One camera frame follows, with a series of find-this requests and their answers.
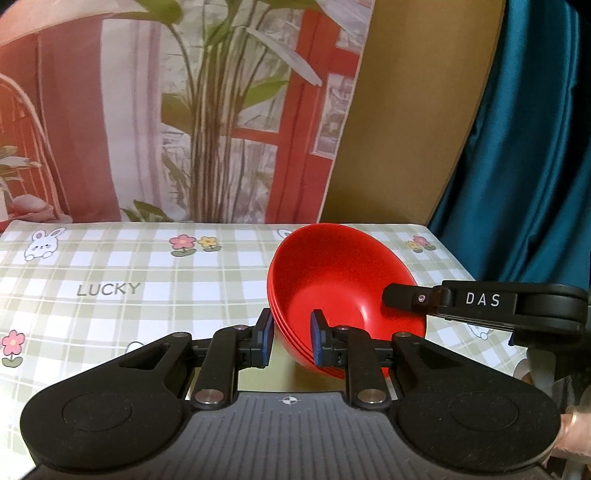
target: person's hand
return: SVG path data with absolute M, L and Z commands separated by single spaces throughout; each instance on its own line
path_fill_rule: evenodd
M 560 416 L 562 425 L 551 455 L 586 463 L 591 469 L 591 411 L 578 408 Z

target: textured grip surface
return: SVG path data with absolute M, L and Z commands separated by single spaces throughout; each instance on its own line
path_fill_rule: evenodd
M 457 473 L 409 448 L 381 413 L 355 410 L 340 393 L 250 393 L 196 413 L 159 455 L 124 471 L 26 480 L 549 480 L 539 467 L 494 477 Z

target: red bowl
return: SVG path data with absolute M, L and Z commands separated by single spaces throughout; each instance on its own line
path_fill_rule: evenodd
M 416 285 L 389 248 L 355 228 L 317 223 L 295 230 L 279 245 L 269 267 L 267 296 L 291 349 L 318 369 L 310 340 L 314 309 L 322 309 L 330 326 L 362 328 L 375 339 L 390 340 L 397 332 L 424 337 L 423 315 L 382 304 L 382 292 L 391 283 Z M 319 370 L 343 378 L 339 369 Z

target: metal pivot screw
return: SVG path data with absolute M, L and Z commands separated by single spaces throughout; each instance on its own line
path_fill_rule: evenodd
M 217 405 L 223 400 L 223 393 L 213 388 L 205 388 L 195 393 L 195 400 L 204 405 Z
M 386 394 L 377 388 L 366 388 L 357 394 L 363 403 L 376 404 L 386 400 Z

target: checkered tablecloth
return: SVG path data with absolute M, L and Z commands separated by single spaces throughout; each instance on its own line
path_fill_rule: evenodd
M 352 226 L 389 247 L 419 285 L 471 280 L 423 226 Z M 20 478 L 33 465 L 18 422 L 42 388 L 171 332 L 209 338 L 254 324 L 268 306 L 269 263 L 298 227 L 13 222 L 0 238 L 0 335 L 9 345 L 0 351 L 9 353 L 0 365 L 0 476 Z M 428 318 L 427 339 L 512 374 L 525 349 L 508 337 Z

